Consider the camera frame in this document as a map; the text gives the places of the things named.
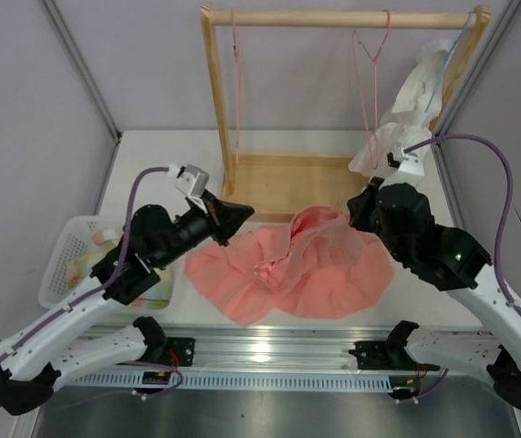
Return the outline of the pink pleated skirt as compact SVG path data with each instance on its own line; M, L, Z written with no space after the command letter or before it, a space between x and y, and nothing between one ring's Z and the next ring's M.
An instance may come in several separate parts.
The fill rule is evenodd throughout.
M341 210L309 207L287 225L263 226L189 255L185 275L233 322L247 326L277 309L337 320L375 305L394 277L374 236Z

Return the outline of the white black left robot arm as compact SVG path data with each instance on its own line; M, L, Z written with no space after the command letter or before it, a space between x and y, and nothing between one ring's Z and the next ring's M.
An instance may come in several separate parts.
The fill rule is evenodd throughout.
M0 407L13 416L30 412L70 381L119 363L171 365L167 336L152 317L138 317L99 339L76 339L159 284L163 269L206 239L227 245L255 212L209 192L188 205L175 217L157 204L138 209L120 243L68 296L28 328L0 340Z

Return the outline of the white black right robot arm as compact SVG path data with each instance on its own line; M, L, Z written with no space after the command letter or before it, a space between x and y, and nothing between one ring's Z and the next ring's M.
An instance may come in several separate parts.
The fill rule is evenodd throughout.
M428 198L405 182L373 178L347 207L352 228L376 235L395 261L462 304L494 335L463 339L402 320L383 341L356 342L350 354L359 368L454 370L491 386L521 411L521 299L498 284L489 253L464 230L437 224Z

